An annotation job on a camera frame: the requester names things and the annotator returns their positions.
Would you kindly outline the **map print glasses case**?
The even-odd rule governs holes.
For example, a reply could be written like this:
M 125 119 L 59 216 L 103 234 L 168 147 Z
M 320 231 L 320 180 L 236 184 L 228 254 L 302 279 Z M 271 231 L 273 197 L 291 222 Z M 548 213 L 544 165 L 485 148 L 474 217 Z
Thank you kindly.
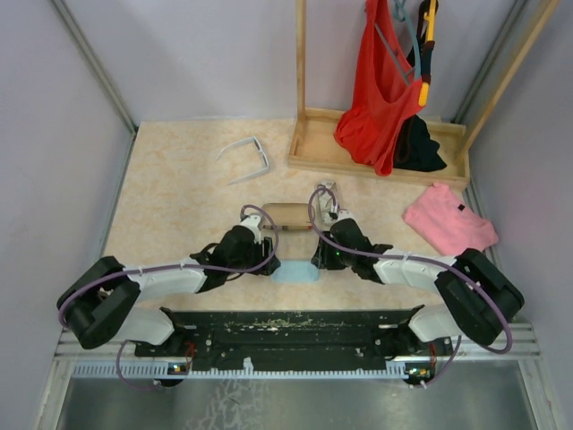
M 316 188 L 319 190 L 316 197 L 321 220 L 325 225 L 332 225 L 338 220 L 340 212 L 337 183 L 325 180 L 319 182 Z

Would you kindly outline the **light blue cloth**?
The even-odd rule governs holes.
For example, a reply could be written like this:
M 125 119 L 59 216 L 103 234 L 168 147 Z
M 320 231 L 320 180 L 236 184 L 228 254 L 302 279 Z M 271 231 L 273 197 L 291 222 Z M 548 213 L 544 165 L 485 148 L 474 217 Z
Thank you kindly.
M 271 275 L 275 283 L 313 283 L 320 278 L 319 269 L 310 261 L 284 260 Z

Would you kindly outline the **plaid brown glasses case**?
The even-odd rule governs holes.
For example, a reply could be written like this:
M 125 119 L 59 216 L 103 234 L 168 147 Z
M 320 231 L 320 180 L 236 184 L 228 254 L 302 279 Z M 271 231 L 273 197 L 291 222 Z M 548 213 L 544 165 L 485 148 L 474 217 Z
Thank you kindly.
M 306 203 L 273 202 L 262 209 L 270 215 L 279 230 L 305 231 L 312 228 Z

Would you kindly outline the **white sunglasses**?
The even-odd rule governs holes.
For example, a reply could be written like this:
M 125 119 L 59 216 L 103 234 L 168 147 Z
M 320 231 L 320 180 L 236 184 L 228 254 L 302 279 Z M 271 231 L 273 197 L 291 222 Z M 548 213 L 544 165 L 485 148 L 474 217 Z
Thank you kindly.
M 226 151 L 229 151 L 229 150 L 234 149 L 234 148 L 238 148 L 240 146 L 249 145 L 249 144 L 252 144 L 254 146 L 257 154 L 260 156 L 261 168 L 259 170 L 256 170 L 256 171 L 248 174 L 248 175 L 240 176 L 240 177 L 230 181 L 228 183 L 229 185 L 240 184 L 242 182 L 254 179 L 254 178 L 259 177 L 259 176 L 263 176 L 263 175 L 268 174 L 270 172 L 269 158 L 268 158 L 264 148 L 262 147 L 260 141 L 258 140 L 258 138 L 255 135 L 252 135 L 248 138 L 245 138 L 245 139 L 242 139 L 239 141 L 229 143 L 227 146 L 223 147 L 218 152 L 218 154 L 216 156 L 216 160 L 219 160 Z

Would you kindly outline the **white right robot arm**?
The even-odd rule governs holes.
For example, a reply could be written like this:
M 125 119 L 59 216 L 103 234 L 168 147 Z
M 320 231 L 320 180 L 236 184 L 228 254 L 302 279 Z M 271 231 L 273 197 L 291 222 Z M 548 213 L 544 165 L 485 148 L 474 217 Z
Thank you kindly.
M 362 280 L 418 288 L 441 297 L 441 305 L 415 311 L 400 333 L 401 347 L 421 354 L 432 340 L 464 335 L 490 350 L 502 334 L 511 349 L 509 322 L 525 304 L 518 288 L 480 251 L 431 258 L 373 244 L 353 218 L 340 218 L 319 236 L 315 265 L 327 271 L 350 269 Z

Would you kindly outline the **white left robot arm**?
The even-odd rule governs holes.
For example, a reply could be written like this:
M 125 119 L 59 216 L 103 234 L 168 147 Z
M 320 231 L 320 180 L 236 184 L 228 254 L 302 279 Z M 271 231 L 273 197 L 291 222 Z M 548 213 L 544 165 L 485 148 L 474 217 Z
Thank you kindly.
M 263 236 L 254 220 L 244 219 L 218 243 L 177 263 L 135 269 L 114 256 L 102 257 L 59 297 L 59 322 L 85 349 L 120 340 L 176 355 L 191 338 L 184 325 L 164 307 L 150 310 L 138 303 L 205 293 L 232 275 L 269 276 L 280 266 L 277 243 L 275 237 Z

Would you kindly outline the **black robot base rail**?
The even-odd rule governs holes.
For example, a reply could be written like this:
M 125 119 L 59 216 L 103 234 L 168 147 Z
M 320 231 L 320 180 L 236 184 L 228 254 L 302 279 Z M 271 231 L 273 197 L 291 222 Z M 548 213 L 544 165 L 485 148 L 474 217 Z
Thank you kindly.
M 137 357 L 180 357 L 195 372 L 383 370 L 398 356 L 421 356 L 431 342 L 408 324 L 409 310 L 293 312 L 171 312 L 161 310 L 173 333 L 154 345 L 134 342 Z

